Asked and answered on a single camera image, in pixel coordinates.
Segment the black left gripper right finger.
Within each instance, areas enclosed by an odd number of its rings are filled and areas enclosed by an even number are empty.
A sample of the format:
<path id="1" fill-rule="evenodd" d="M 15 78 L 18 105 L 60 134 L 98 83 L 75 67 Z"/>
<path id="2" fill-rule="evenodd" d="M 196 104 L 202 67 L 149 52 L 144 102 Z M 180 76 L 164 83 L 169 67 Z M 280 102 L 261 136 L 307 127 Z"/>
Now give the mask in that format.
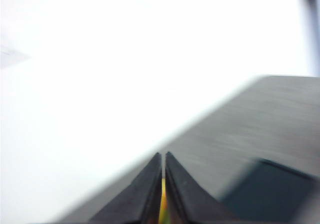
<path id="1" fill-rule="evenodd" d="M 172 224 L 225 224 L 240 221 L 203 189 L 171 152 L 165 155 L 165 190 Z"/>

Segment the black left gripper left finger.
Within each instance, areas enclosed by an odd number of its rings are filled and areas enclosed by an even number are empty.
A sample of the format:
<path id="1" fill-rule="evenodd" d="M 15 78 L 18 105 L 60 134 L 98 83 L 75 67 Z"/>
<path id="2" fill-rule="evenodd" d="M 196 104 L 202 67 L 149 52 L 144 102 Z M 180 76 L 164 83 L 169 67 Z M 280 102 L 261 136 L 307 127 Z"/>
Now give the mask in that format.
<path id="1" fill-rule="evenodd" d="M 100 224 L 157 224 L 162 197 L 162 157 L 156 153 L 135 179 L 90 218 Z"/>

